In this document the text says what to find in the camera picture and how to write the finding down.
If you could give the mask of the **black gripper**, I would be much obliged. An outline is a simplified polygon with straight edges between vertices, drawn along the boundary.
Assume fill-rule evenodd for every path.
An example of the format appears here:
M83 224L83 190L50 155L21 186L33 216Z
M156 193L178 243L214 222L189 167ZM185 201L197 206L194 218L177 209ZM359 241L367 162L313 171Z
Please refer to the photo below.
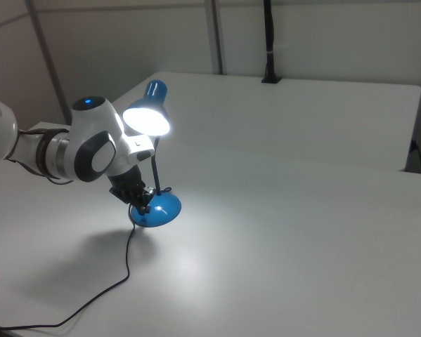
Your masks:
M150 212L150 200L157 194L157 190L145 187L139 167L134 166L118 176L108 176L112 185L110 193L125 204L133 204L139 215Z

